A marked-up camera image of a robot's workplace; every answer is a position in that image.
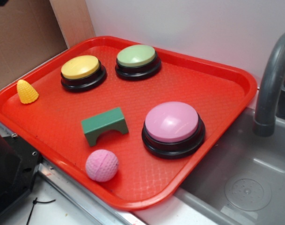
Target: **gray sink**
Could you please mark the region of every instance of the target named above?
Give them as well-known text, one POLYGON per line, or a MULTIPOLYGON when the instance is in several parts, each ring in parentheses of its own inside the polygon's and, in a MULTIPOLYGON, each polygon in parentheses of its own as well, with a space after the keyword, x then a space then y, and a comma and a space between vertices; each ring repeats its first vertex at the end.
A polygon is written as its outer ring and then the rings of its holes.
POLYGON ((277 119, 274 135, 258 137, 253 114, 239 116, 181 188, 221 224, 285 225, 285 120, 277 119))

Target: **red tray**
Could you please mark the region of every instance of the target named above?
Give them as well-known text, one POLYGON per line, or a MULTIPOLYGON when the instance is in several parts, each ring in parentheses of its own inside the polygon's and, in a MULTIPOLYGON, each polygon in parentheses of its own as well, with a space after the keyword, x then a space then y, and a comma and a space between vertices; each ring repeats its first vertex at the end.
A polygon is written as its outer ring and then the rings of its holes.
POLYGON ((109 205, 140 210, 159 203, 178 188, 198 162, 247 106, 257 90, 247 72, 155 48, 162 69, 143 81, 116 76, 118 52, 137 43, 115 37, 86 40, 30 72, 39 99, 23 105, 16 83, 0 91, 0 121, 37 148, 45 158, 69 174, 109 205), (94 55, 106 67, 108 77, 96 89, 70 93, 61 86, 61 66, 79 55, 94 55), (156 105, 181 101, 193 106, 205 123, 204 144, 189 157, 161 159, 143 146, 141 130, 147 113, 156 105), (121 107, 129 133, 107 132, 89 147, 81 121, 121 107), (105 183, 86 175, 85 162, 96 149, 116 154, 116 176, 105 183))

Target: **green block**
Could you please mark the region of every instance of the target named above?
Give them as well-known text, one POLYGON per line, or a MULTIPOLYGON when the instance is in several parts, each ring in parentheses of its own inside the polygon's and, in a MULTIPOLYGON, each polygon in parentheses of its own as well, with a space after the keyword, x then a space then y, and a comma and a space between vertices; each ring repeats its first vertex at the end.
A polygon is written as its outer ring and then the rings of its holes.
POLYGON ((117 130, 123 135, 129 132, 120 107, 82 120, 81 124, 90 146, 96 145, 97 138, 105 131, 117 130))

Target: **yellow corn toy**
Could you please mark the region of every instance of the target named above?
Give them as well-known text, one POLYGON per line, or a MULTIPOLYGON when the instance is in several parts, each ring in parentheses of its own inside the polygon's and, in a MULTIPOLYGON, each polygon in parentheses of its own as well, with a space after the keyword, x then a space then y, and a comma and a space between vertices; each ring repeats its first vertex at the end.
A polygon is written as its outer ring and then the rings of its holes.
POLYGON ((38 99, 38 92, 25 80, 17 82, 17 94, 23 104, 34 102, 38 99))

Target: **foam ball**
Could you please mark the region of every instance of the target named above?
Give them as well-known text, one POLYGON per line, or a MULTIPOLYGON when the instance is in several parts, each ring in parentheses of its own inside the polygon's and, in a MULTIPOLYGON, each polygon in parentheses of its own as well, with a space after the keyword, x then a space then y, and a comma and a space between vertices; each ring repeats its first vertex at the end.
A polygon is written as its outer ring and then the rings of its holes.
POLYGON ((118 158, 108 150, 100 149, 90 154, 86 161, 86 173, 90 179, 106 182, 112 179, 118 170, 118 158))

